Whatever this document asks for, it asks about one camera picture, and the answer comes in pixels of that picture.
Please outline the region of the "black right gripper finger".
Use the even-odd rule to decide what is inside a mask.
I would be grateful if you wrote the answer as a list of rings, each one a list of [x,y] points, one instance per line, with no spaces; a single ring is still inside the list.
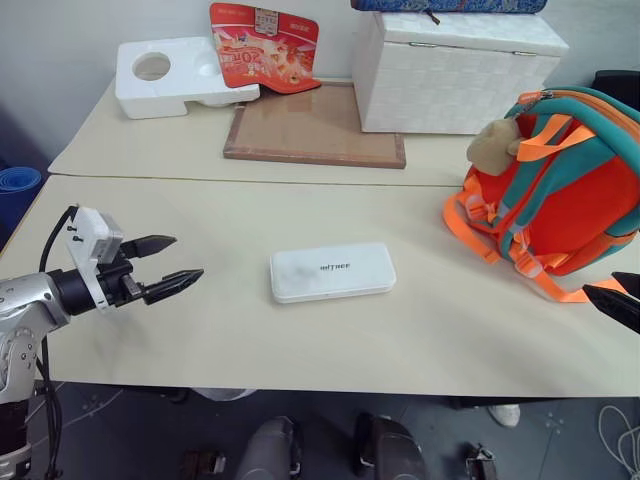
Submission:
[[[638,273],[613,272],[614,279],[635,299],[640,299],[640,275]]]
[[[602,313],[633,332],[639,331],[639,290],[631,287],[617,290],[585,285],[583,291],[589,301]]]

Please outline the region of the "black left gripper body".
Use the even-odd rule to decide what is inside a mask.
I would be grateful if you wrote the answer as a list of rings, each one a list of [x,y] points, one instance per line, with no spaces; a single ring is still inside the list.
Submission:
[[[121,307],[143,297],[144,286],[132,278],[133,265],[124,254],[97,268],[97,279],[109,306]]]

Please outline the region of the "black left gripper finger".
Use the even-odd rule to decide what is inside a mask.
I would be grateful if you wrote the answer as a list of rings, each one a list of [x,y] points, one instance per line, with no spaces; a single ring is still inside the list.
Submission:
[[[144,258],[161,252],[177,242],[168,235],[149,235],[123,242],[120,250],[127,259]]]
[[[197,282],[203,274],[203,269],[190,269],[166,275],[160,281],[145,286],[142,299],[146,305],[151,305],[177,295]]]

